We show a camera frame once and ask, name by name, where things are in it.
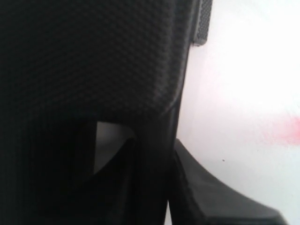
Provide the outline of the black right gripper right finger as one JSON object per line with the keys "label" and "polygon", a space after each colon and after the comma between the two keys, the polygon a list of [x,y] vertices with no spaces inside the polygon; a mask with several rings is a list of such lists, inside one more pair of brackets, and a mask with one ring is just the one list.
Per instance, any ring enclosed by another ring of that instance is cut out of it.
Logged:
{"label": "black right gripper right finger", "polygon": [[168,196],[174,225],[285,225],[276,209],[230,188],[175,141]]}

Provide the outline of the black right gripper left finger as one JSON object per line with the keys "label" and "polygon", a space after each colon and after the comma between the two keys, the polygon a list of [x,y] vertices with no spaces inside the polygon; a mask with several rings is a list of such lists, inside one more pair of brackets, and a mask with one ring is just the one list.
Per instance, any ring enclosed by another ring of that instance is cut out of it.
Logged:
{"label": "black right gripper left finger", "polygon": [[80,186],[71,203],[72,225],[129,225],[136,141],[127,139],[116,155]]}

